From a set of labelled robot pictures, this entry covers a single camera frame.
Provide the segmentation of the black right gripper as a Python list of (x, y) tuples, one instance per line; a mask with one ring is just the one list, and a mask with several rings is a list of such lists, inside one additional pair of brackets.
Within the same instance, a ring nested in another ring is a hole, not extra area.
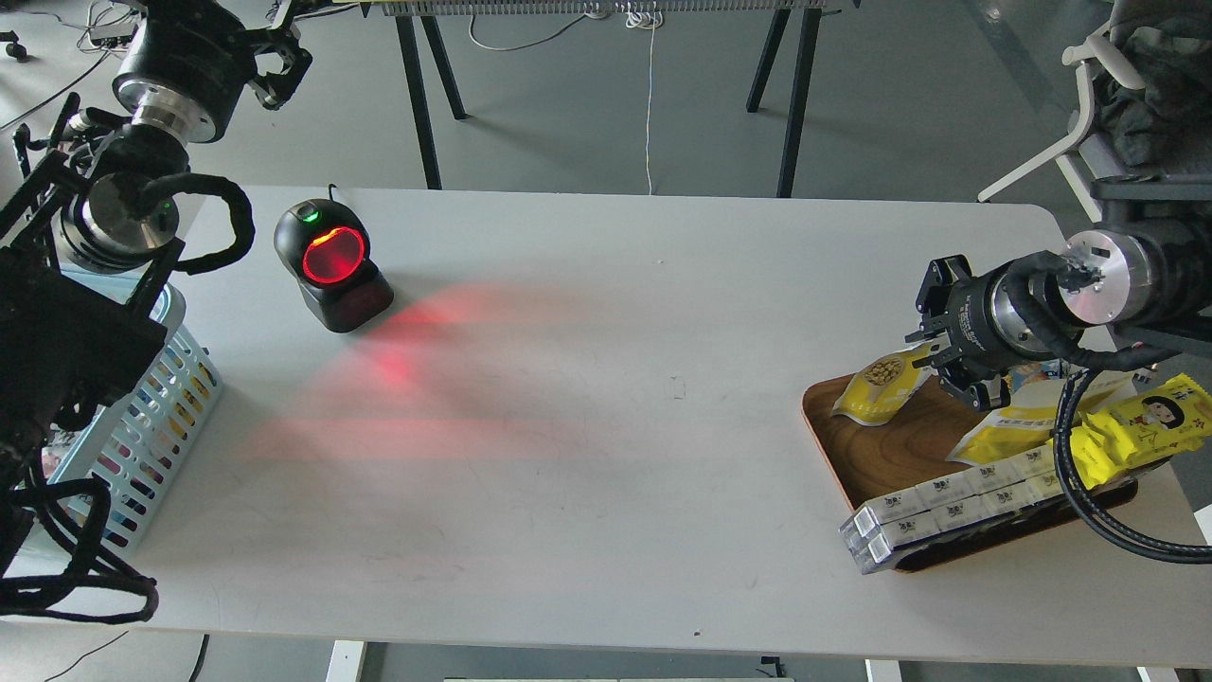
[(924, 363), (936, 369), (943, 391), (978, 413), (1011, 405), (1005, 376), (995, 369), (1027, 362), (995, 323), (994, 294), (1005, 271), (974, 277), (965, 256), (931, 260), (915, 299), (920, 323), (904, 337), (910, 345), (927, 344)]

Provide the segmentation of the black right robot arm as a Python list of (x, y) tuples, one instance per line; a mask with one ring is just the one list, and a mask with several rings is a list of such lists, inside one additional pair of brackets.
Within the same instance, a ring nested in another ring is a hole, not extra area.
[(1103, 220), (1065, 250), (1008, 260), (976, 277), (964, 256), (931, 260), (910, 344), (941, 340), (925, 359), (945, 392), (987, 413), (1010, 403), (1006, 372), (1060, 359), (1077, 367), (1058, 401), (1056, 469), (1079, 518), (1107, 541), (1149, 560), (1207, 564), (1210, 548), (1164, 541), (1113, 518), (1077, 478), (1071, 424), (1103, 371), (1133, 371), (1180, 353), (1210, 354), (1210, 202), (1206, 174), (1099, 178)]

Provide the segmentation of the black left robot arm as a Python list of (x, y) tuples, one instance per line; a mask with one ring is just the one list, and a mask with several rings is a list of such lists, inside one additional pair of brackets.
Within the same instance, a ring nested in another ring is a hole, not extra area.
[(53, 428), (79, 431), (141, 384), (168, 329), (152, 306), (172, 273), (201, 275), (255, 246), (245, 190), (189, 168), (187, 147), (225, 133), (242, 90), (276, 111), (311, 65), (282, 1), (246, 27), (216, 1), (135, 1), (142, 21), (113, 82), (125, 114), (70, 94), (48, 134), (17, 130), (25, 180), (2, 206), (2, 566), (35, 523), (68, 554), (51, 575), (4, 577), (4, 617), (131, 624), (155, 579), (102, 544), (112, 495), (98, 478), (48, 483)]

